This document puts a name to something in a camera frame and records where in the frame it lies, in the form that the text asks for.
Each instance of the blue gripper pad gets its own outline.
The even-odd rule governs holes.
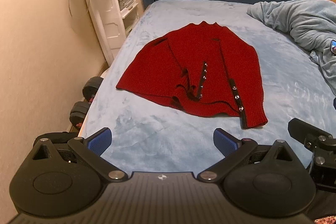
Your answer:
[[[103,154],[103,152],[112,143],[112,132],[109,128],[104,127],[92,136],[86,138],[83,142],[88,149],[93,151],[97,155]]]
[[[240,140],[221,128],[216,128],[213,132],[213,143],[225,157],[235,152],[242,146],[242,142]]]

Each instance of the red sweater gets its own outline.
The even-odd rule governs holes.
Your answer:
[[[146,44],[117,89],[197,116],[227,113],[265,125],[258,56],[227,27],[193,23]]]

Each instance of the gray ribbed panel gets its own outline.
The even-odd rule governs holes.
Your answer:
[[[311,224],[304,215],[284,220],[251,216],[230,204],[217,185],[192,173],[134,173],[107,186],[91,207],[59,219],[17,216],[12,224]]]

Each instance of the beige wall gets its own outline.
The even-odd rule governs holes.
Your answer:
[[[16,211],[11,178],[36,136],[64,131],[105,62],[89,15],[68,0],[0,0],[0,224]],[[85,14],[84,0],[72,0]]]

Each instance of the bed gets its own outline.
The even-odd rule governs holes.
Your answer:
[[[80,135],[88,137],[103,127],[112,131],[111,146],[102,157],[128,174],[132,171],[181,172],[197,175],[223,158],[213,144],[213,131],[222,128],[259,144],[286,140],[304,165],[306,150],[288,134],[296,117],[335,136],[334,95],[318,65],[292,38],[266,27],[246,14],[249,4],[210,0],[154,2],[123,44],[90,107]],[[115,86],[135,55],[149,41],[189,23],[217,22],[227,26],[258,53],[269,122],[241,129],[240,118],[204,118],[163,107]]]

